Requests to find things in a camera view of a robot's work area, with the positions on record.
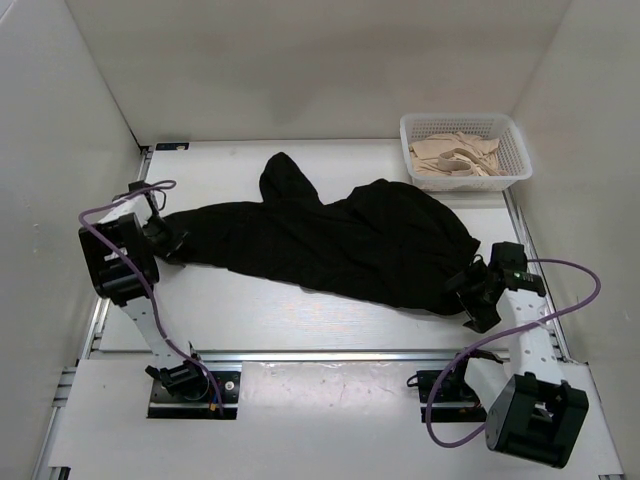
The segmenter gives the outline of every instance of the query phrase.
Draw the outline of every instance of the white floor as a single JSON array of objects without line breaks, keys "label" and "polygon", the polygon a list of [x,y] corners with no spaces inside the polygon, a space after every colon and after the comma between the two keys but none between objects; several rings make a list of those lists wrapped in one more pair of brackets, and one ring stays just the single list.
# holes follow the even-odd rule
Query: white floor
[{"label": "white floor", "polygon": [[[145,418],[150,360],[85,360],[50,466],[69,480],[597,480],[622,473],[585,366],[562,368],[591,407],[563,470],[490,452],[480,436],[436,446],[420,422],[416,365],[244,363],[236,421]],[[437,425],[445,440],[476,425]]]},{"label": "white floor", "polygon": [[[409,182],[397,140],[192,143],[158,151],[147,180],[175,179],[164,213],[229,201],[261,201],[258,179],[275,153],[289,154],[323,202],[346,197],[378,178]],[[495,242],[515,241],[502,194],[458,193],[438,198],[481,240],[488,260]],[[305,291],[225,269],[161,265],[157,286],[164,322],[202,351],[458,350],[479,336],[461,328],[465,316],[439,318],[336,295]],[[494,348],[506,347],[506,341]],[[147,351],[119,309],[111,309],[100,349]]]}]

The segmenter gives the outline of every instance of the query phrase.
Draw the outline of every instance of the white wall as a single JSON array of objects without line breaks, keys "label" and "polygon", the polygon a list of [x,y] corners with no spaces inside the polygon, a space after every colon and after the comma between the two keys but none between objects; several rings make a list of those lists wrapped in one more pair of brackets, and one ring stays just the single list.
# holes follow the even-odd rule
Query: white wall
[{"label": "white wall", "polygon": [[396,138],[412,111],[510,113],[569,0],[67,3],[150,144]]},{"label": "white wall", "polygon": [[77,213],[122,191],[139,154],[63,0],[0,0],[0,15],[0,478],[12,480],[29,478],[95,298]]},{"label": "white wall", "polygon": [[[640,3],[574,0],[515,112],[534,160],[518,199],[542,256],[593,267],[601,298],[568,317],[630,478],[640,478]],[[561,305],[588,281],[545,269]]]}]

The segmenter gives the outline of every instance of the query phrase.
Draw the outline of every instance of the black sweatshirt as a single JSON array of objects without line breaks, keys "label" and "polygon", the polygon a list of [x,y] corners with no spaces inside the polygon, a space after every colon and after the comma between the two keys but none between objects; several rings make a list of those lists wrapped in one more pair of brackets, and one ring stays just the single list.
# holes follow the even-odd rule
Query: black sweatshirt
[{"label": "black sweatshirt", "polygon": [[462,311],[443,285],[469,265],[480,242],[418,188],[377,180],[323,205],[295,162],[278,153],[260,191],[263,203],[167,216],[189,232],[176,258],[392,307]]}]

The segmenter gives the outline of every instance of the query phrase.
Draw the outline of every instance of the white plastic basket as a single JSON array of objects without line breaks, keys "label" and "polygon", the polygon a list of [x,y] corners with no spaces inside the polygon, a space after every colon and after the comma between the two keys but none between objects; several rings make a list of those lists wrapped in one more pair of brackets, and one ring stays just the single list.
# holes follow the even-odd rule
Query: white plastic basket
[{"label": "white plastic basket", "polygon": [[[499,138],[498,161],[500,169],[509,172],[500,177],[449,177],[419,175],[413,170],[409,145],[437,133],[463,132],[480,135],[485,139]],[[524,142],[515,123],[507,115],[486,114],[446,114],[411,113],[400,119],[400,139],[402,153],[413,184],[422,190],[470,190],[502,191],[518,180],[531,176],[531,160],[524,148]]]}]

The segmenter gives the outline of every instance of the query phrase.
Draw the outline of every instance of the beige cloth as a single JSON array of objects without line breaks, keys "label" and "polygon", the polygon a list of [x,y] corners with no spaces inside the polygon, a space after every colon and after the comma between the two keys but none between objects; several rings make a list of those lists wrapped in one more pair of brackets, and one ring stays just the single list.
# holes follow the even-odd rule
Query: beige cloth
[{"label": "beige cloth", "polygon": [[435,176],[508,175],[500,170],[500,139],[484,140],[466,133],[441,133],[409,146],[414,171]]}]

